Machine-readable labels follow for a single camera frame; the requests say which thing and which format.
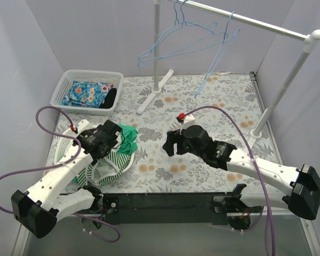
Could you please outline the green shirt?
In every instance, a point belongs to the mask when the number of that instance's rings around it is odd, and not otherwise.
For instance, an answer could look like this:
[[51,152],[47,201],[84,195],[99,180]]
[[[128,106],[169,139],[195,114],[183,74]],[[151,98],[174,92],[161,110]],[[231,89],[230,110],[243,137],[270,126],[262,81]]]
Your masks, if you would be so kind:
[[136,128],[126,125],[119,125],[122,128],[122,135],[119,136],[118,142],[121,145],[117,148],[119,154],[132,154],[134,153],[138,146],[135,142],[138,132]]

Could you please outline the green white striped tank top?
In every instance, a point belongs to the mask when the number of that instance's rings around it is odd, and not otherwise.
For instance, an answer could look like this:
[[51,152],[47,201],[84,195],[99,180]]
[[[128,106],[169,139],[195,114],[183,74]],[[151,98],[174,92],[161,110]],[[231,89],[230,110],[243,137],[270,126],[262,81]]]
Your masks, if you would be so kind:
[[81,187],[107,185],[126,172],[131,167],[133,160],[134,153],[126,155],[111,151],[105,158],[80,171],[74,180]]

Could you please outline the white perforated laundry basket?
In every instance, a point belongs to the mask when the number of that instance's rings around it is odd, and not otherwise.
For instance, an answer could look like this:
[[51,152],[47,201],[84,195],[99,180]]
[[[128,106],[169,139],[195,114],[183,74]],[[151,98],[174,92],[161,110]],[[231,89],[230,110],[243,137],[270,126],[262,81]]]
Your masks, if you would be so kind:
[[[75,134],[68,128],[64,131],[63,135],[72,136],[74,137]],[[72,145],[72,141],[67,138],[60,138],[58,145],[56,147],[55,157],[54,157],[54,164],[57,164],[59,160],[61,160],[63,157],[65,157],[65,154],[67,153],[68,149]]]

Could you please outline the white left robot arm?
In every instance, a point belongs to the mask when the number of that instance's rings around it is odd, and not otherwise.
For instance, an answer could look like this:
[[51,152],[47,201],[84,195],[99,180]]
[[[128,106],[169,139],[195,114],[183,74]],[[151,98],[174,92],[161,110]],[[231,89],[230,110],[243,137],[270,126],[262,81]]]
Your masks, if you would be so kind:
[[93,126],[87,120],[79,123],[77,132],[63,135],[70,139],[59,166],[50,169],[40,181],[25,192],[17,190],[11,197],[13,214],[35,237],[43,238],[61,219],[82,210],[99,213],[103,206],[102,192],[86,185],[77,192],[62,191],[82,170],[106,157],[118,144],[122,128],[107,120]]

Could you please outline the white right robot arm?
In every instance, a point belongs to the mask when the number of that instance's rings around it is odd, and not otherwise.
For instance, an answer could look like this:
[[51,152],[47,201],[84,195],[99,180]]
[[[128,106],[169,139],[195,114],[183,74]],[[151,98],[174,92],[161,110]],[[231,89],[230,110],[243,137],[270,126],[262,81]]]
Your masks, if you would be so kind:
[[314,167],[279,165],[261,158],[253,160],[244,151],[223,141],[213,140],[199,125],[169,131],[163,149],[167,155],[191,153],[207,165],[252,178],[263,179],[273,207],[288,209],[295,215],[315,220],[320,207],[320,177]]

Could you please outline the black folded cloth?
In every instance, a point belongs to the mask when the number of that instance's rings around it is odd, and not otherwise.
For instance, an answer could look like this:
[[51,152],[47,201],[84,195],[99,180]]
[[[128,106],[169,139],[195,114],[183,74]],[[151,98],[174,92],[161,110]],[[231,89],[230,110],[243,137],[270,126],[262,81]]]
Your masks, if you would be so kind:
[[101,103],[99,108],[100,109],[110,109],[114,105],[116,94],[117,94],[117,88],[112,88],[108,92],[108,94],[106,95],[103,103]]

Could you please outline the floral patterned table mat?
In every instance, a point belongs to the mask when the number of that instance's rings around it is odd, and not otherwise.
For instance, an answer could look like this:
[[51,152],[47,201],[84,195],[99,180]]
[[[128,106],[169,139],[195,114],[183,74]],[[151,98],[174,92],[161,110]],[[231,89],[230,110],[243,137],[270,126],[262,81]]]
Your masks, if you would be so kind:
[[206,165],[191,154],[168,157],[162,146],[168,131],[180,127],[176,117],[194,111],[196,124],[215,140],[244,148],[244,139],[261,116],[258,97],[249,75],[214,75],[196,95],[202,76],[173,76],[164,91],[141,115],[138,107],[150,93],[153,78],[126,77],[110,119],[134,126],[138,148],[132,166],[101,188],[104,193],[226,192],[237,184],[249,188],[258,180]]

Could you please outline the blue floral folded cloth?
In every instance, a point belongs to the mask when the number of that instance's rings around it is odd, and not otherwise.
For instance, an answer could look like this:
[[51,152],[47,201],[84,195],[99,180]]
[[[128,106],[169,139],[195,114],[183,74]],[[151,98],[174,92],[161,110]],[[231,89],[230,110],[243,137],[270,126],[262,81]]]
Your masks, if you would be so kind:
[[99,108],[113,89],[113,84],[106,82],[73,81],[61,104],[63,106]]

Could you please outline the white rectangular lattice basket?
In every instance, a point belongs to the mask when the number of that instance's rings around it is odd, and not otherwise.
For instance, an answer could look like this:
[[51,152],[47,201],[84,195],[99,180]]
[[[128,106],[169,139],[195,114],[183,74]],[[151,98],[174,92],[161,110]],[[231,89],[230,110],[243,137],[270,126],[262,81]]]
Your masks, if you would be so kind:
[[[71,69],[62,75],[51,97],[50,105],[62,108],[67,113],[111,116],[116,108],[119,96],[123,87],[124,76],[119,72],[97,71],[97,70],[76,70]],[[108,109],[85,108],[75,106],[64,106],[62,100],[73,85],[73,81],[81,82],[107,82],[117,89],[114,103]]]

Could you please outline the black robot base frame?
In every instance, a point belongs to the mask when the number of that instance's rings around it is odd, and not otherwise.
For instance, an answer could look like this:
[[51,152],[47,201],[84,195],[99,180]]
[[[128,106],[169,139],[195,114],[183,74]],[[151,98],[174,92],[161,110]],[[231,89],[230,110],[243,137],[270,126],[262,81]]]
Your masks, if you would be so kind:
[[247,230],[251,214],[260,213],[261,206],[241,202],[245,184],[224,193],[132,193],[104,194],[102,205],[94,213],[97,228],[105,221],[120,224],[210,223]]

